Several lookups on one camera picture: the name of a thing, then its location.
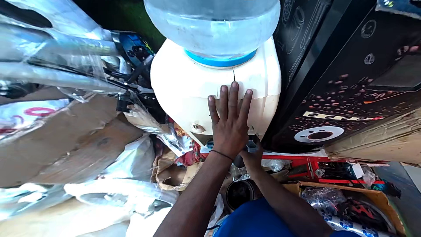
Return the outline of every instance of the black wristband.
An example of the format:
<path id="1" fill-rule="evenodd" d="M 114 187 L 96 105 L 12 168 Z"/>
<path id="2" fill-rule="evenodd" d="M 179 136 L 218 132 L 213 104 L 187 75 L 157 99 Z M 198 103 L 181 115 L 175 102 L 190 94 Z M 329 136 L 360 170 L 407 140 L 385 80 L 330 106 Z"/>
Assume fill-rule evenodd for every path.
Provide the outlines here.
<path id="1" fill-rule="evenodd" d="M 216 152 L 216 153 L 218 153 L 218 154 L 220 154 L 221 156 L 224 156 L 224 157 L 226 157 L 226 158 L 228 158 L 228 159 L 230 159 L 232 162 L 234 162 L 234 159 L 232 159 L 231 157 L 229 157 L 229 156 L 227 156 L 227 155 L 225 155 L 225 154 L 222 154 L 221 152 L 219 152 L 219 151 L 216 151 L 216 150 L 211 150 L 211 151 L 214 151 L 214 152 Z"/>

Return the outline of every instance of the water dispenser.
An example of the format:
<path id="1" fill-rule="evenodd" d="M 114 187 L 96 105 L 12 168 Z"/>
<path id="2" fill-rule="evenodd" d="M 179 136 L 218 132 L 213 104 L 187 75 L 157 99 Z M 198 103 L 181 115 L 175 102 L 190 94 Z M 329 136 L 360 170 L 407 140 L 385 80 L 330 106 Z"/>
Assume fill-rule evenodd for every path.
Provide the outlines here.
<path id="1" fill-rule="evenodd" d="M 275 113 L 281 72 L 272 34 L 279 0 L 144 0 L 167 37 L 151 66 L 151 84 L 164 111 L 204 145 L 212 135 L 207 97 L 221 85 L 253 89 L 249 135 L 263 137 Z"/>

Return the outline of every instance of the water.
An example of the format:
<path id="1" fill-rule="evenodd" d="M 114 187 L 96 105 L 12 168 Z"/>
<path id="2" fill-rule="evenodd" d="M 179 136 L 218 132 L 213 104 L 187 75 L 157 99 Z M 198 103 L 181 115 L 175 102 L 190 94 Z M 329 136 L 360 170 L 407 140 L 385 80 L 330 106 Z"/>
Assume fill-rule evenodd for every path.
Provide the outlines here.
<path id="1" fill-rule="evenodd" d="M 188 51 L 231 59 L 255 51 L 273 34 L 279 0 L 144 0 L 157 29 Z"/>

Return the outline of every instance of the hand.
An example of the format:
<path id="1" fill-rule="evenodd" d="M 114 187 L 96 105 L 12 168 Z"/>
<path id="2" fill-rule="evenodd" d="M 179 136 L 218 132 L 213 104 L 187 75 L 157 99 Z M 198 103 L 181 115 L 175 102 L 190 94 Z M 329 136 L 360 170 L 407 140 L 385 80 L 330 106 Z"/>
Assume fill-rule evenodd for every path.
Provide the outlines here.
<path id="1" fill-rule="evenodd" d="M 247 119 L 250 110 L 253 91 L 248 89 L 244 95 L 241 108 L 238 110 L 238 83 L 233 82 L 229 92 L 228 87 L 221 86 L 219 112 L 216 111 L 215 98 L 208 97 L 210 117 L 213 129 L 213 149 L 234 159 L 245 147 L 248 141 Z"/>
<path id="2" fill-rule="evenodd" d="M 248 151 L 240 152 L 240 156 L 242 157 L 244 161 L 244 165 L 249 173 L 257 171 L 257 170 L 263 170 L 262 169 L 263 148 L 262 148 L 259 138 L 254 140 L 254 143 L 256 143 L 257 147 L 259 148 L 258 151 L 254 153 L 249 153 Z"/>

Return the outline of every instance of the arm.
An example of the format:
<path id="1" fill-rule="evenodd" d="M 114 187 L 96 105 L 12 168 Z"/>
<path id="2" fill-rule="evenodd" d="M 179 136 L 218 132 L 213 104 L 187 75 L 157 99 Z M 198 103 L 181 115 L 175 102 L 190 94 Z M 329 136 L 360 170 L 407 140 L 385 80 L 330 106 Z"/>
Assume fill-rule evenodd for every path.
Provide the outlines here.
<path id="1" fill-rule="evenodd" d="M 247 90 L 241 109 L 237 111 L 238 83 L 233 82 L 228 99 L 228 87 L 221 86 L 219 112 L 215 98 L 208 98 L 213 124 L 213 149 L 230 157 L 211 152 L 205 163 L 179 197 L 159 226 L 154 237 L 203 237 L 211 218 L 216 196 L 227 175 L 232 160 L 245 146 L 247 118 L 252 91 Z"/>
<path id="2" fill-rule="evenodd" d="M 248 173 L 254 180 L 269 205 L 278 216 L 288 225 L 297 237 L 328 237 L 333 230 L 323 220 L 323 217 L 304 199 L 286 190 L 271 175 L 261 167 L 263 150 L 251 154 L 242 151 L 240 155 Z"/>

